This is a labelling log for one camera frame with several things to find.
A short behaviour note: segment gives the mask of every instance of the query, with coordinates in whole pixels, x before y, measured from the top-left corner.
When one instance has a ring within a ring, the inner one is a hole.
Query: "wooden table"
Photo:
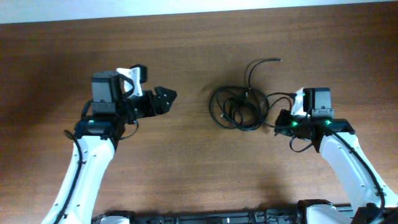
[[[135,63],[149,68],[144,89],[178,97],[119,144],[94,215],[348,202],[313,149],[297,154],[270,129],[227,131],[211,120],[211,92],[244,85],[246,64],[261,57],[284,59],[255,71],[266,93],[330,87],[336,118],[350,121],[398,192],[397,43],[396,2],[0,25],[0,222],[41,222],[71,158],[62,131],[91,98],[91,75]]]

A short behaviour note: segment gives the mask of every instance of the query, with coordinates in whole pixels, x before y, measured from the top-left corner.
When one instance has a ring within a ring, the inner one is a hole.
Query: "robotic arm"
[[[329,88],[297,91],[292,111],[280,112],[275,134],[311,140],[315,150],[334,170],[356,213],[352,220],[330,209],[323,201],[299,202],[305,210],[303,214],[307,223],[377,222],[383,220],[384,208],[398,205],[397,195],[364,155],[349,122],[334,119]]]
[[[65,132],[74,141],[72,159],[43,224],[91,223],[101,180],[123,139],[124,125],[138,125],[140,118],[168,112],[177,97],[175,91],[161,86],[155,87],[156,95],[143,91],[141,83],[146,80],[147,69],[143,65],[93,75],[93,99],[83,108],[75,133]],[[93,114],[86,115],[90,106]]]

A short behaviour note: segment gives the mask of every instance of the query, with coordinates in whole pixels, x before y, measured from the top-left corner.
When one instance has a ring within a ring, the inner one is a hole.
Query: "table surface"
[[[212,121],[212,91],[244,85],[245,66],[264,57],[283,62],[261,65],[253,85],[266,93],[330,87],[335,117],[352,124],[398,192],[397,15],[389,2],[0,25],[0,221],[46,216],[72,155],[62,131],[91,98],[91,75],[136,63],[149,68],[144,89],[162,85],[178,97],[120,142],[94,215],[348,202],[315,150],[297,154],[270,129],[244,133]]]

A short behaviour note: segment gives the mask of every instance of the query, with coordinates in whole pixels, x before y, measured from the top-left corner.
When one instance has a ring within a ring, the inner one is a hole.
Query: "white wall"
[[[0,0],[0,23],[146,16],[388,0]]]

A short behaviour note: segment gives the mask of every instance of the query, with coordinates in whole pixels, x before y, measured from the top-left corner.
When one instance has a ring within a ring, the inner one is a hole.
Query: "white backdrop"
[[[0,0],[0,23],[146,16],[388,0]]]

